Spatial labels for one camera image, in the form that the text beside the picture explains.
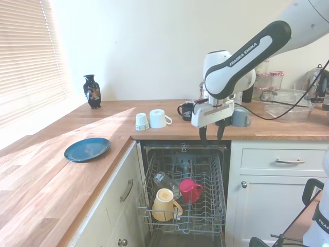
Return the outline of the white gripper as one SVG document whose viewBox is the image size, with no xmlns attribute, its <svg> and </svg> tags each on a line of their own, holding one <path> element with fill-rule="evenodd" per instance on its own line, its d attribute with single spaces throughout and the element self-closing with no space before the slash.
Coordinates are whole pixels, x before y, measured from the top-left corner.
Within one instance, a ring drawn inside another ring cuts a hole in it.
<svg viewBox="0 0 329 247">
<path fill-rule="evenodd" d="M 230 117 L 234 111 L 234 100 L 224 102 L 222 106 L 215 107 L 212 104 L 195 103 L 192 110 L 191 124 L 199 128 L 199 136 L 202 142 L 207 141 L 207 125 Z M 217 123 L 217 140 L 222 140 L 225 130 L 224 123 Z"/>
</svg>

